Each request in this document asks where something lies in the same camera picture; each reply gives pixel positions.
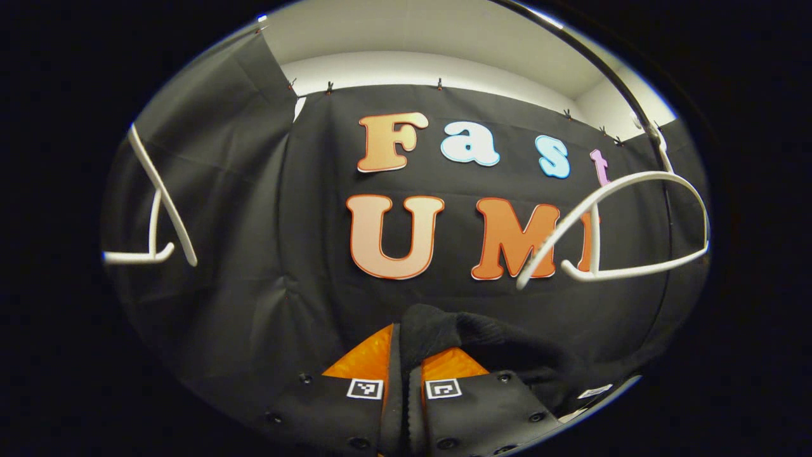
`black and white square tag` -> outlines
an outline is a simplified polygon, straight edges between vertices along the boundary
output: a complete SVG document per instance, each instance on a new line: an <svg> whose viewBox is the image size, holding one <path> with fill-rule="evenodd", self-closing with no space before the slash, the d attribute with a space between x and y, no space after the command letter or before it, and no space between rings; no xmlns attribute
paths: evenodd
<svg viewBox="0 0 812 457"><path fill-rule="evenodd" d="M383 398L383 381L353 379L350 383L350 390L347 392L347 396L350 398L380 400Z"/></svg>
<svg viewBox="0 0 812 457"><path fill-rule="evenodd" d="M451 398L462 395L456 379L438 379L425 382L425 397L428 399Z"/></svg>

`pink letter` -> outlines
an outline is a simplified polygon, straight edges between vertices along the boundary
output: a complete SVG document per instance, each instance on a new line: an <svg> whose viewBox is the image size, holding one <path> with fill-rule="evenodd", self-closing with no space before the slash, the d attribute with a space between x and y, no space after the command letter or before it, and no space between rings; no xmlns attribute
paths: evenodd
<svg viewBox="0 0 812 457"><path fill-rule="evenodd" d="M598 172L598 182L601 183L601 187L609 184L611 182L607 179L607 167L609 167L609 164L601 156L601 151L597 149L592 151L590 157L592 161L595 162L595 171Z"/></svg>

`orange letter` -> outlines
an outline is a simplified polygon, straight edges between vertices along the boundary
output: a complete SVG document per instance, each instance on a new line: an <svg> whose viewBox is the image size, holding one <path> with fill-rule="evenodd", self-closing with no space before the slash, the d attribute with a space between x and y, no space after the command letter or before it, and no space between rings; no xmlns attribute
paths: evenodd
<svg viewBox="0 0 812 457"><path fill-rule="evenodd" d="M581 261L578 262L578 269L582 272L590 270L590 259L592 259L592 215L585 212L581 216L581 222L584 224L584 249L581 250ZM598 223L601 223L601 218L598 217Z"/></svg>
<svg viewBox="0 0 812 457"><path fill-rule="evenodd" d="M358 124L366 127L366 157L358 161L358 171L363 173L399 170L406 166L406 158L399 155L395 145L406 151L417 146L417 128L429 126L429 120L421 113L394 115L368 115ZM403 124L395 130L395 124Z"/></svg>
<svg viewBox="0 0 812 457"><path fill-rule="evenodd" d="M436 197L409 197L404 207L412 213L412 248L406 257L393 259L383 253L383 213L392 201L382 195L353 195L347 199L352 213L350 253L358 268L372 276L408 279L423 273L434 255L434 221L445 209Z"/></svg>
<svg viewBox="0 0 812 457"><path fill-rule="evenodd" d="M485 216L485 237L482 242L482 258L471 270L478 280L494 280L502 277L504 269L499 265L499 252L505 257L510 276L516 277L531 252L541 247L544 240L555 230L561 214L552 205L537 205L530 222L522 230L513 207L501 198L483 198L477 209ZM548 277L555 272L553 250L545 256L531 277Z"/></svg>

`white ceiling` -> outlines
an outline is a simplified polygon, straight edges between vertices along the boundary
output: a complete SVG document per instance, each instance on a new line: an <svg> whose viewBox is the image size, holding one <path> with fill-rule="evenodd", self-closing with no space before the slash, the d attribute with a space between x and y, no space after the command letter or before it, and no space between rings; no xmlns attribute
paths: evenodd
<svg viewBox="0 0 812 457"><path fill-rule="evenodd" d="M559 38L487 0L302 0L268 15L263 26L280 65L359 51L440 54L501 68L573 100L605 79ZM609 67L624 66L565 30Z"/></svg>

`letter s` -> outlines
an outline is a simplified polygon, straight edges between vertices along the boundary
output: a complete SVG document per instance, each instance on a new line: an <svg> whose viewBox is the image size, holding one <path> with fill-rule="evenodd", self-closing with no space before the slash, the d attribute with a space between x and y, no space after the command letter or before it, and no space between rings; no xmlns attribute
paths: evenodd
<svg viewBox="0 0 812 457"><path fill-rule="evenodd" d="M564 179L569 176L569 161L567 161L567 147L561 140L539 135L536 137L536 150L542 155L538 164L547 176Z"/></svg>

